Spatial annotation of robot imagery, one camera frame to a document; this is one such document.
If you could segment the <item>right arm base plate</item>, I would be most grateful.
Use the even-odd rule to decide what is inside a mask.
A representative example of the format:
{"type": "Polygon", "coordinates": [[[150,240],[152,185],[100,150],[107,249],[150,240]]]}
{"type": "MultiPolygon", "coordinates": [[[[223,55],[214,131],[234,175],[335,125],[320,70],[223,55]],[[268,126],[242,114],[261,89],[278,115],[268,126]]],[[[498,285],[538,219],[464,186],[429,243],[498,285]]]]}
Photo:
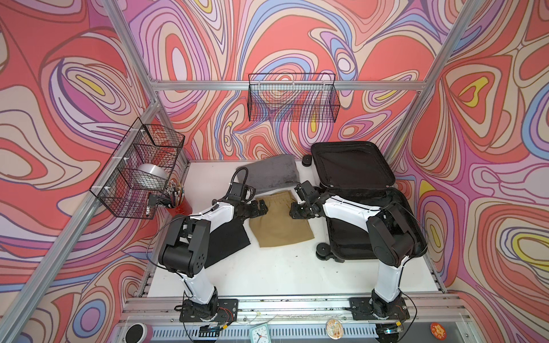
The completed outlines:
{"type": "Polygon", "coordinates": [[[349,307],[354,320],[406,321],[410,319],[404,299],[398,296],[392,302],[386,302],[378,296],[351,297],[349,307]]]}

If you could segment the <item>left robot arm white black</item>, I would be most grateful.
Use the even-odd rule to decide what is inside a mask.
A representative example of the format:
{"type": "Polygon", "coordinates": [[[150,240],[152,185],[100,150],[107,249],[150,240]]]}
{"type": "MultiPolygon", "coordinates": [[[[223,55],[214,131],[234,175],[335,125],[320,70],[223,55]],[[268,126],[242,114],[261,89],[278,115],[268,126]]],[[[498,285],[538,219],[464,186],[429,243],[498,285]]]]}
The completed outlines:
{"type": "Polygon", "coordinates": [[[180,321],[235,321],[238,301],[220,303],[217,288],[205,273],[210,234],[227,223],[243,224],[268,212],[264,201],[254,199],[256,190],[246,184],[249,170],[239,167],[233,174],[224,197],[199,214],[177,215],[167,229],[158,261],[169,272],[178,274],[186,287],[183,300],[176,308],[180,321]]]}

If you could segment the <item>khaki shorts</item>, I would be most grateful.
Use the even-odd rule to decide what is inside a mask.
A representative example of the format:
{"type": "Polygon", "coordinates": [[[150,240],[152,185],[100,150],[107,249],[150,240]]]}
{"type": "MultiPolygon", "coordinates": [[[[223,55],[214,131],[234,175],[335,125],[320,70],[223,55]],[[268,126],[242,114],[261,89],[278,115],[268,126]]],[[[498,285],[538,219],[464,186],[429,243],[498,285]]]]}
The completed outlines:
{"type": "Polygon", "coordinates": [[[289,190],[260,197],[267,206],[267,214],[250,219],[250,229],[261,248],[282,247],[313,240],[314,234],[307,220],[290,216],[295,201],[289,190]]]}

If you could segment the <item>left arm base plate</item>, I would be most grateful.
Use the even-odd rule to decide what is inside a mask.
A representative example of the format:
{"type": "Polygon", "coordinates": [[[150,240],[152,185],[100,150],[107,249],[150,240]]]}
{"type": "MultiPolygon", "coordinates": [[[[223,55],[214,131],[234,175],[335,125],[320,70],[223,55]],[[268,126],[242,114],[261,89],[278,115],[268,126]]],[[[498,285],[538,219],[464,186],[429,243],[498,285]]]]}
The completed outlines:
{"type": "Polygon", "coordinates": [[[209,304],[197,304],[191,300],[184,300],[183,303],[174,307],[180,313],[180,321],[192,322],[217,322],[232,323],[237,320],[239,300],[228,298],[215,300],[209,304]]]}

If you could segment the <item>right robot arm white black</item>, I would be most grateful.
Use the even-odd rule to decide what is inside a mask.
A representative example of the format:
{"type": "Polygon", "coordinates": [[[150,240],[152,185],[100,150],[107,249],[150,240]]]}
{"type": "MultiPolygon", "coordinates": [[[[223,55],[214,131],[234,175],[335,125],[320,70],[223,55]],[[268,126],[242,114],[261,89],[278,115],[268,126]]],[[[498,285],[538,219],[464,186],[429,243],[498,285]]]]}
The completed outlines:
{"type": "Polygon", "coordinates": [[[370,311],[379,320],[386,320],[402,299],[400,281],[405,264],[427,251],[427,241],[415,224],[407,207],[392,202],[384,207],[360,204],[329,192],[320,193],[310,184],[295,187],[298,202],[291,205],[295,220],[324,217],[340,220],[367,232],[378,273],[371,293],[370,311]]]}

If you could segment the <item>black t-shirt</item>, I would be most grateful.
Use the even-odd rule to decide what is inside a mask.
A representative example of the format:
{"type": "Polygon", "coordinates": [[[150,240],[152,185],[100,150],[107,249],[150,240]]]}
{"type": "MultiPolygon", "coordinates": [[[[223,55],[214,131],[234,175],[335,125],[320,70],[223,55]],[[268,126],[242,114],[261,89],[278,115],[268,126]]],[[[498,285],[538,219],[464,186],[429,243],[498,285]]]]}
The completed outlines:
{"type": "Polygon", "coordinates": [[[209,268],[243,250],[250,244],[250,238],[244,229],[244,221],[240,218],[235,218],[221,225],[210,234],[204,267],[209,268]]]}

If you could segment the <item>grey towel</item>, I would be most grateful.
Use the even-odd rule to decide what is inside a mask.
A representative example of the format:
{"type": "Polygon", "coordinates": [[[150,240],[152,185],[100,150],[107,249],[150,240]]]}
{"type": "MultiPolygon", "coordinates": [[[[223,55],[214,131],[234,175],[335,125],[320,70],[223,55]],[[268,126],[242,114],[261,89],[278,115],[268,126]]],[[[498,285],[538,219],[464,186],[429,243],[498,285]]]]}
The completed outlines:
{"type": "Polygon", "coordinates": [[[256,194],[295,186],[300,181],[294,157],[283,154],[244,165],[248,173],[239,172],[237,180],[256,189],[256,194]]]}

